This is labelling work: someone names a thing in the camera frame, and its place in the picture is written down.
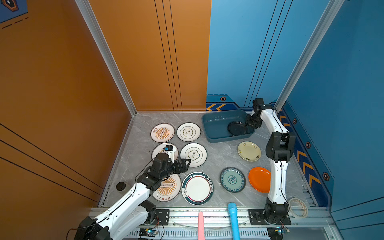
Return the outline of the white flower plate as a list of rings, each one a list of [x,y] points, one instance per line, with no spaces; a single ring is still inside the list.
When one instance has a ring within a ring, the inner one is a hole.
[[[191,160],[190,168],[196,168],[206,162],[208,153],[204,146],[198,143],[190,143],[182,148],[180,157],[181,159]]]
[[[177,136],[184,142],[193,142],[201,135],[201,129],[197,124],[184,123],[177,129]]]

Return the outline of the black plate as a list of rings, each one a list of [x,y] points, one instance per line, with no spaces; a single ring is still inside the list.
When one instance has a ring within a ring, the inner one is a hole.
[[[240,122],[240,121],[234,121],[228,124],[228,132],[232,136],[241,136],[245,135],[247,133],[247,127],[245,123]]]

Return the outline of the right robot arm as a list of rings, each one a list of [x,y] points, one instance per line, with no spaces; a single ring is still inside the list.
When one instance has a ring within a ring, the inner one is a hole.
[[[286,196],[286,179],[296,135],[286,129],[274,107],[265,104],[262,98],[253,100],[253,111],[247,115],[246,124],[254,129],[265,125],[271,134],[265,150],[271,163],[271,187],[263,215],[267,224],[280,224],[287,218],[290,210]]]

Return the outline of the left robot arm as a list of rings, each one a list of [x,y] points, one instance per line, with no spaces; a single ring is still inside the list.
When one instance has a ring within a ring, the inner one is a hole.
[[[156,217],[156,205],[148,198],[173,174],[185,173],[191,160],[172,161],[159,153],[135,177],[133,187],[112,207],[96,216],[86,217],[76,228],[75,240],[122,240],[140,225],[151,224]]]

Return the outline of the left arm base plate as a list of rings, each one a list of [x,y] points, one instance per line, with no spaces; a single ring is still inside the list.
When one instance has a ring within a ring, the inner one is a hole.
[[[144,225],[157,226],[158,224],[167,226],[169,224],[170,209],[151,210]]]

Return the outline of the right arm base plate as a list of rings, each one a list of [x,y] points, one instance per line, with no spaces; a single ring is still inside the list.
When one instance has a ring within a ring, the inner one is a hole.
[[[267,219],[264,209],[249,209],[249,220],[252,226],[256,225],[281,225],[289,226],[292,224],[289,216],[270,216]]]

